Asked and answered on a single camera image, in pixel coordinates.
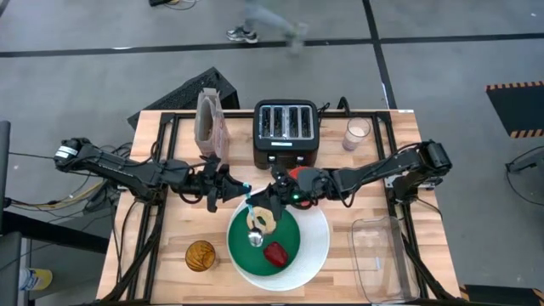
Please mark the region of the green plate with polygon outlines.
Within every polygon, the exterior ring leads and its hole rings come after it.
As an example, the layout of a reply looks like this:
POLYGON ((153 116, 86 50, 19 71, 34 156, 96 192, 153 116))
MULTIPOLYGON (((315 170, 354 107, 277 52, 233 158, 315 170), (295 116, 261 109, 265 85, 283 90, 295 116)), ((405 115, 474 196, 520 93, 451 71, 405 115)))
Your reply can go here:
POLYGON ((300 230, 295 218, 284 211, 272 234, 264 235, 263 245, 253 247, 248 240, 248 209, 244 207, 234 217, 229 226, 227 242, 232 260, 244 271, 258 276, 275 275, 292 263, 300 248, 300 230), (277 268, 269 263, 263 254, 264 248, 271 242, 279 242, 289 255, 286 267, 277 268))

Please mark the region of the spoon with blue-white handle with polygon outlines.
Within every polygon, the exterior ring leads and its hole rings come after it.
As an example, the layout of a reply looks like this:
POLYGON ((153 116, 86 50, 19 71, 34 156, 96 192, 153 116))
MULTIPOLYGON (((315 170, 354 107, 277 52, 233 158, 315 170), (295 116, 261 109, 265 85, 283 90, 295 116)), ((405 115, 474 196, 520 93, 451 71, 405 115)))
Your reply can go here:
POLYGON ((252 247, 261 247, 263 245, 263 242, 264 242, 264 234, 263 234, 262 230, 260 230, 256 226, 253 206, 249 204, 249 199, 251 198, 252 186, 249 183, 244 183, 243 186, 244 186, 244 188, 246 190, 245 197, 246 197, 246 205, 247 205, 247 209, 248 209, 248 217, 251 220, 251 226, 250 226, 250 230, 248 232, 248 240, 249 240, 250 245, 252 247))

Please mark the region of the small hazard-striped floor mat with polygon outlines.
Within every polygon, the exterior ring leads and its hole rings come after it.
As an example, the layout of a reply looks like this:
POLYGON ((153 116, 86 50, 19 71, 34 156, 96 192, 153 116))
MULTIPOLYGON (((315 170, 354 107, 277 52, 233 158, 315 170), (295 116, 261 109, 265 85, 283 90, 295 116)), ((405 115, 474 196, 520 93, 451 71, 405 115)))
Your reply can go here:
POLYGON ((461 285, 459 291, 463 299, 471 302, 544 306, 544 293, 535 288, 461 285))

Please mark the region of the pink strawberry yogurt cereal box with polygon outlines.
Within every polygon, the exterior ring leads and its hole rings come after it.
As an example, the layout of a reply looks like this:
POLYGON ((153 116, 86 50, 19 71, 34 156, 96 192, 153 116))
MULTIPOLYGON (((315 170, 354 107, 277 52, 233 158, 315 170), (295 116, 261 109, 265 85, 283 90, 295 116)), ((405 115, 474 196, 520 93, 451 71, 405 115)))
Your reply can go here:
POLYGON ((203 88, 199 92, 194 132, 195 142, 204 156, 215 155, 222 163, 228 162, 230 133, 215 88, 203 88))

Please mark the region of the black metal table frame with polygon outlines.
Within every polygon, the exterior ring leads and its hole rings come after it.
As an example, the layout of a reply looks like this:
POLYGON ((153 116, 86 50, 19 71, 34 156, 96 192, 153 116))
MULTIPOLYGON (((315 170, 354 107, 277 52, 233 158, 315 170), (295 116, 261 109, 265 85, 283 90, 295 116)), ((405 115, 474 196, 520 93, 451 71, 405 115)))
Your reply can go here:
MULTIPOLYGON (((269 171, 261 171, 253 166, 252 158, 252 115, 251 110, 242 110, 238 115, 229 110, 225 115, 246 116, 228 118, 230 132, 229 162, 230 172, 236 179, 249 181, 255 189, 265 187, 272 180, 269 171)), ((172 112, 160 110, 144 111, 133 139, 131 157, 137 161, 150 155, 150 147, 162 136, 161 157, 175 156, 188 163, 199 162, 200 151, 194 141, 195 112, 178 112, 181 119, 168 116, 172 112)), ((421 141, 413 111, 352 110, 352 116, 375 115, 379 122, 378 140, 384 149, 378 149, 375 134, 364 138, 363 144, 355 152, 345 152, 342 148, 343 134, 348 117, 344 111, 325 112, 321 125, 321 141, 317 167, 360 167, 387 156, 397 140, 399 145, 421 141)), ((331 249, 323 269, 304 286, 287 292, 269 292, 245 280, 229 259, 226 246, 226 228, 230 217, 243 197, 218 204, 216 213, 209 213, 206 201, 197 205, 186 204, 169 191, 166 216, 162 226, 161 240, 157 248, 156 272, 151 290, 150 302, 168 304, 213 304, 232 303, 366 303, 359 294, 355 279, 352 257, 349 250, 349 228, 356 219, 380 218, 386 213, 386 194, 381 181, 363 186, 356 194, 356 202, 351 208, 342 203, 320 201, 320 208, 326 216, 331 233, 331 249), (216 268, 196 273, 188 269, 184 262, 187 247, 198 240, 210 241, 217 249, 220 263, 216 268)), ((413 213, 413 233, 422 261, 433 276, 455 297, 467 297, 460 293, 453 269, 450 250, 445 239, 445 230, 436 212, 420 206, 411 206, 413 213)), ((122 248, 122 270, 126 272, 135 257, 139 230, 144 209, 137 204, 128 214, 124 230, 122 248)), ((149 225, 144 225, 144 235, 152 231, 156 219, 156 207, 148 208, 149 225)), ((97 298, 105 298, 116 284, 117 271, 116 245, 110 242, 105 266, 99 283, 97 298)))

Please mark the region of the black perforated box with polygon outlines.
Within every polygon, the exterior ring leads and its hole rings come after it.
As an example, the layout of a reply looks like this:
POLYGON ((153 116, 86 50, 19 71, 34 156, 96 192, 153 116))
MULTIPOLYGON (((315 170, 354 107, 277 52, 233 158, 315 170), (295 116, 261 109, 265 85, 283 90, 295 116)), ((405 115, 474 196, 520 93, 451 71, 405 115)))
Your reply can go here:
POLYGON ((146 106, 144 111, 195 110, 198 95, 204 88, 214 88, 219 92, 224 110, 241 108, 235 87, 215 67, 212 67, 146 106))

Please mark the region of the white plate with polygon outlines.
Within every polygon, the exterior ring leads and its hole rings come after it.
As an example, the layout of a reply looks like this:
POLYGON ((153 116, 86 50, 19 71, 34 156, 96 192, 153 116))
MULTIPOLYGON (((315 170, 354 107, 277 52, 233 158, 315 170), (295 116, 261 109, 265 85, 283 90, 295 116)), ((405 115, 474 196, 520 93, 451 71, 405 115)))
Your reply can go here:
MULTIPOLYGON (((247 207, 247 204, 243 201, 233 212, 227 228, 226 241, 232 220, 244 207, 247 207)), ((296 257, 281 272, 275 275, 258 276, 242 270, 232 260, 227 242, 229 257, 238 273, 252 285, 266 291, 286 292, 310 282, 323 267, 331 244, 331 231, 321 209, 312 207, 309 210, 298 210, 287 207, 285 211, 295 218, 301 241, 296 257)))

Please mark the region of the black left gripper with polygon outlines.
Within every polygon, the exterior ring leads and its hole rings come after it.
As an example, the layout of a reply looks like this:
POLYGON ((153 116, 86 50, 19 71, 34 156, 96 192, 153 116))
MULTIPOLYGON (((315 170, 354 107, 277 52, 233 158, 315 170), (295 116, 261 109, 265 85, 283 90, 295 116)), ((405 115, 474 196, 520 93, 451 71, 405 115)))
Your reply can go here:
POLYGON ((190 173, 177 191, 182 201, 194 205, 205 196, 207 210, 215 213, 217 201, 226 202, 251 193, 252 186, 248 182, 241 182, 230 175, 229 164, 224 163, 217 170, 221 159, 216 155, 201 156, 201 159, 203 163, 189 167, 190 173))

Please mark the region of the person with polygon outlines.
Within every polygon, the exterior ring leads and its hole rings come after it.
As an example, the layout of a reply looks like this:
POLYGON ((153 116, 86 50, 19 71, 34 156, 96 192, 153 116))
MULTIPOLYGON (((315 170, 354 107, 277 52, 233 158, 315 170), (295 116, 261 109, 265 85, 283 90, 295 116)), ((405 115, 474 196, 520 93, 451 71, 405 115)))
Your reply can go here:
POLYGON ((292 54, 300 54, 308 27, 304 23, 291 23, 284 17, 264 7, 259 0, 244 1, 244 20, 240 25, 226 31, 231 42, 258 43, 255 25, 262 23, 279 30, 286 40, 286 46, 292 54))

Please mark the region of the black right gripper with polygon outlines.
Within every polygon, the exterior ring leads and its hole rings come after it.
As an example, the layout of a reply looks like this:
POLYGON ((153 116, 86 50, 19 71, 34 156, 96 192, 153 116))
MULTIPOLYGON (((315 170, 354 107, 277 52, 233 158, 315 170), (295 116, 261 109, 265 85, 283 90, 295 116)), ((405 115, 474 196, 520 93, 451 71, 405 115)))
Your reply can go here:
POLYGON ((285 206, 306 210, 317 206, 319 200, 337 197, 337 188, 329 172, 322 168, 299 166, 287 170, 273 166, 275 182, 254 190, 246 203, 272 212, 274 221, 280 221, 285 206))

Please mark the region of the dark red toy fruit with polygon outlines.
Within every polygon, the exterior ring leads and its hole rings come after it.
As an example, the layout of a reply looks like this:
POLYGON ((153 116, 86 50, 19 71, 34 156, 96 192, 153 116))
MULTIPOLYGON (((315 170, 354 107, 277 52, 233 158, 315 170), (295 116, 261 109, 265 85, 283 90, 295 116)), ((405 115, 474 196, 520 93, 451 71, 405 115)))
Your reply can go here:
POLYGON ((277 268, 284 268, 289 261, 289 255, 283 246, 276 241, 269 243, 263 250, 265 259, 277 268))

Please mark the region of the toasted bagel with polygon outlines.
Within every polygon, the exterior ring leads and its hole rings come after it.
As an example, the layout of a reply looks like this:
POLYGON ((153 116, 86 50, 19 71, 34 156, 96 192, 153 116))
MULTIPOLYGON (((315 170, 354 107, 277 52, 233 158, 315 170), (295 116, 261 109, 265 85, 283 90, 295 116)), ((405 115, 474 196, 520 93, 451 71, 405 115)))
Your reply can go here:
POLYGON ((265 235, 272 234, 277 226, 273 213, 262 207, 248 208, 246 224, 250 230, 257 228, 265 235))

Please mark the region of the yellow and white bottle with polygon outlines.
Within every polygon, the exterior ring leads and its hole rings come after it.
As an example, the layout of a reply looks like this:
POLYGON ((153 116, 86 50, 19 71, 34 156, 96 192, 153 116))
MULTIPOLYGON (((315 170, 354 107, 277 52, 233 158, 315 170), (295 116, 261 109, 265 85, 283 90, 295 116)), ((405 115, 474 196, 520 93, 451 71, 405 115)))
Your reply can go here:
POLYGON ((49 269, 20 268, 18 289, 26 292, 42 291, 52 280, 53 273, 49 269))

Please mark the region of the black hazard-striped floor mat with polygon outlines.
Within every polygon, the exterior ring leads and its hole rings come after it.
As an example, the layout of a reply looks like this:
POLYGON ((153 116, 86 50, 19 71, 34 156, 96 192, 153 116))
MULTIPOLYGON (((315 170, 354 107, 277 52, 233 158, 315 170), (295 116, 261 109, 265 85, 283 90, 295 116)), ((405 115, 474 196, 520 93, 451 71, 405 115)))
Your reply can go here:
POLYGON ((510 138, 544 137, 544 81, 492 84, 485 92, 510 138))

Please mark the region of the red bowl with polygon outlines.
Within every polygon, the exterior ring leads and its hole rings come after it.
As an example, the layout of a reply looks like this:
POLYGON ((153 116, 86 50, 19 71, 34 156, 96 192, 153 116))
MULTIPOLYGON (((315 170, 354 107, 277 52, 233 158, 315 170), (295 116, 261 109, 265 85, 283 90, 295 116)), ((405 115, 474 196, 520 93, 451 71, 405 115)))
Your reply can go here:
POLYGON ((327 174, 315 167, 296 167, 289 172, 292 187, 289 195, 290 205, 299 210, 317 206, 319 199, 326 197, 327 174))

